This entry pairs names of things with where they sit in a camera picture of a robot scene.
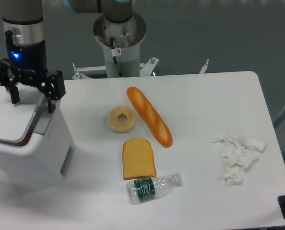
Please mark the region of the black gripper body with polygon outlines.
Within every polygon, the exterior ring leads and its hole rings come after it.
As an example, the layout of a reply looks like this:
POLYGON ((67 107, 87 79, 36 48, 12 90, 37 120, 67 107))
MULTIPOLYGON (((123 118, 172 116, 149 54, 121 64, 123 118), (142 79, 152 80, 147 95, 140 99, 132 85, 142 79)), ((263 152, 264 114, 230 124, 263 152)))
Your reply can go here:
POLYGON ((48 72, 45 40, 21 45, 7 39, 6 47, 10 64, 19 70, 19 82, 42 92, 41 83, 48 72))

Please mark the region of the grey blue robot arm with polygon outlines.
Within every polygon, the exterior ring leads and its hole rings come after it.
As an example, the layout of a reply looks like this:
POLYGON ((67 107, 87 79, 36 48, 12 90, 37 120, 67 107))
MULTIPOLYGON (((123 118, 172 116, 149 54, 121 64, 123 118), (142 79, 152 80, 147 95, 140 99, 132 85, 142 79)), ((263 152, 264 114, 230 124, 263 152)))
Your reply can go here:
MULTIPOLYGON (((94 35, 107 53, 109 77, 139 75, 139 60, 129 54, 139 42, 138 18, 130 0, 68 0, 65 4, 76 13, 100 14, 94 35)), ((10 92, 13 104, 20 101, 18 83, 38 88, 52 113, 52 101, 65 95, 65 86, 61 71, 47 69, 42 2, 2 0, 0 9, 8 53, 0 61, 0 86, 10 92)))

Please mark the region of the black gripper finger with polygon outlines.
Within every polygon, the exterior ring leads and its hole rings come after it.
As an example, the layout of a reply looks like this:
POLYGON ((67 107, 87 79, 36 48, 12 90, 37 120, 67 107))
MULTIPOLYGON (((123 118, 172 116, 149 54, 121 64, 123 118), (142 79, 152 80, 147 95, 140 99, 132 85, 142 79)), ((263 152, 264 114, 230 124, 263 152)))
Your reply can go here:
POLYGON ((56 103, 66 93, 62 71, 47 72, 41 87, 42 93, 47 98, 48 112, 53 113, 56 110, 56 103))
POLYGON ((19 82, 19 70, 4 58, 0 60, 0 86, 4 86, 11 95, 12 104, 20 101, 19 91, 16 84, 19 82))

